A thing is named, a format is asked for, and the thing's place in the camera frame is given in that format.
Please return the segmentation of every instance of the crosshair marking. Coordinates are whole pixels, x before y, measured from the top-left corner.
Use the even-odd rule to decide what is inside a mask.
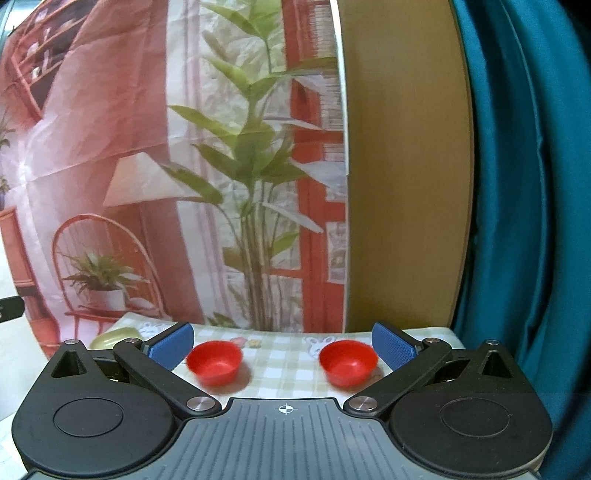
[[[288,405],[287,403],[285,405],[282,405],[279,408],[276,408],[276,410],[279,410],[281,413],[287,415],[288,413],[293,412],[294,410],[297,410],[297,408],[292,407],[291,405]]]

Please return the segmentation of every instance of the gray ribbed surface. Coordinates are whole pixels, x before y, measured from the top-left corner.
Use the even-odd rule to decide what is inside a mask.
[[[213,419],[190,420],[175,444],[121,480],[441,480],[399,453],[375,420],[334,400],[235,400]],[[31,480],[48,477],[35,474]],[[533,480],[523,475],[519,480]]]

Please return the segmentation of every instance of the printed backdrop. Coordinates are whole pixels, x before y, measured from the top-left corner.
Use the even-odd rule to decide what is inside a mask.
[[[47,355],[126,312],[341,332],[327,0],[46,0],[0,63],[0,228]]]

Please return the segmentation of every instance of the small red bowl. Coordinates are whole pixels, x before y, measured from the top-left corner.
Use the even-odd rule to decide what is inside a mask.
[[[200,343],[187,356],[187,367],[207,387],[232,383],[241,363],[240,347],[224,340]]]
[[[319,360],[328,381],[340,388],[364,383],[378,365],[374,349],[356,340],[328,344],[320,351]]]

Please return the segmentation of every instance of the lamp shade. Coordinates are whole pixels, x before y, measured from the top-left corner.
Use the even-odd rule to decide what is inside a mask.
[[[103,206],[189,196],[195,196],[195,192],[172,179],[147,153],[140,152],[119,159]]]

